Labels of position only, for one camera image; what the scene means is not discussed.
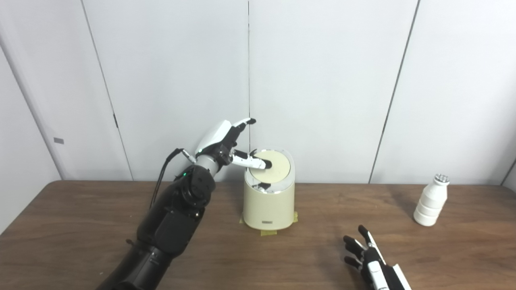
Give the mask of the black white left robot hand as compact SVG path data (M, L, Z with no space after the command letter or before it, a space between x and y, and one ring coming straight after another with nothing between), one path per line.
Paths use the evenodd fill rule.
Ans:
M223 120L214 125L201 139L196 149L194 163L205 167L212 172L212 175L220 171L223 166L230 164L260 170L271 169L270 160L235 149L240 134L248 125L254 123L256 119L245 118L233 124Z

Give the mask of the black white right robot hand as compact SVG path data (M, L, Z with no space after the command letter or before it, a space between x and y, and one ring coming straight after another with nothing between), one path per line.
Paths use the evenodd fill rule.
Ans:
M353 254L343 261L360 273L372 290L410 290L411 286L398 264L390 266L385 262L371 232L363 225L358 226L365 244L348 235L343 237L345 249Z

